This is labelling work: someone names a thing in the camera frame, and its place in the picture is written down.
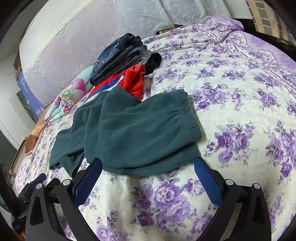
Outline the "dark green fleece pants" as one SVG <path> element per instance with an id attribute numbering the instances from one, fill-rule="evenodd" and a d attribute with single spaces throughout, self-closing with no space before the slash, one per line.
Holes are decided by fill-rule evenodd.
<path id="1" fill-rule="evenodd" d="M 128 176 L 159 175 L 194 162 L 202 138 L 187 93 L 174 90 L 138 100 L 117 86 L 77 109 L 57 134 L 49 168 L 74 176 L 83 160 Z"/>

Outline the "blue poster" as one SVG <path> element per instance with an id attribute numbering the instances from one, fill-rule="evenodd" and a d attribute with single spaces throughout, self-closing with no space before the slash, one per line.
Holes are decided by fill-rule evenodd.
<path id="1" fill-rule="evenodd" d="M 41 117 L 45 106 L 35 97 L 29 88 L 22 71 L 18 75 L 17 85 L 20 88 L 17 96 L 30 118 L 36 123 Z"/>

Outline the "folded floral blanket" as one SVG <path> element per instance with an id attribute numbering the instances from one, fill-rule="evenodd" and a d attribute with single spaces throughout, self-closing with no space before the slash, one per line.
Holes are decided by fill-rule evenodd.
<path id="1" fill-rule="evenodd" d="M 44 121 L 53 123 L 59 118 L 69 114 L 74 105 L 92 88 L 89 82 L 93 65 L 85 68 L 72 82 L 56 97 Z"/>

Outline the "folded red blue garment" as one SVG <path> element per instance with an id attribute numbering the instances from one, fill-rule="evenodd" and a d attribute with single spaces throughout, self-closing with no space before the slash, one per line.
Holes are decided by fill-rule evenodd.
<path id="1" fill-rule="evenodd" d="M 91 90 L 85 103 L 95 99 L 101 92 L 111 91 L 116 86 L 122 87 L 131 96 L 142 100 L 144 97 L 144 73 L 145 67 L 140 64 L 132 66 L 119 74 L 112 75 Z"/>

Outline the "folded blue jeans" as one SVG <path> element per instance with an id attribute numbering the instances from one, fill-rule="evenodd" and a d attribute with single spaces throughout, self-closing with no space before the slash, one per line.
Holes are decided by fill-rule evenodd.
<path id="1" fill-rule="evenodd" d="M 94 64 L 89 82 L 96 86 L 134 65 L 145 64 L 151 54 L 141 37 L 127 33 L 103 50 Z"/>

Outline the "folded black garment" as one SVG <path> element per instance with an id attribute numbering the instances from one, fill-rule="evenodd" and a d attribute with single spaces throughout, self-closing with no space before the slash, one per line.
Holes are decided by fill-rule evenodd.
<path id="1" fill-rule="evenodd" d="M 159 53 L 152 53 L 147 63 L 144 65 L 145 67 L 145 76 L 153 73 L 155 69 L 157 69 L 162 62 L 162 57 Z"/>

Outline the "checkered curtain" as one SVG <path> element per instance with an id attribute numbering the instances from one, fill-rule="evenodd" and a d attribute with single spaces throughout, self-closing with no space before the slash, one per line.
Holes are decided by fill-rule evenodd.
<path id="1" fill-rule="evenodd" d="M 257 32 L 273 36 L 282 42 L 295 46 L 295 39 L 278 14 L 261 0 L 248 0 L 249 8 Z"/>

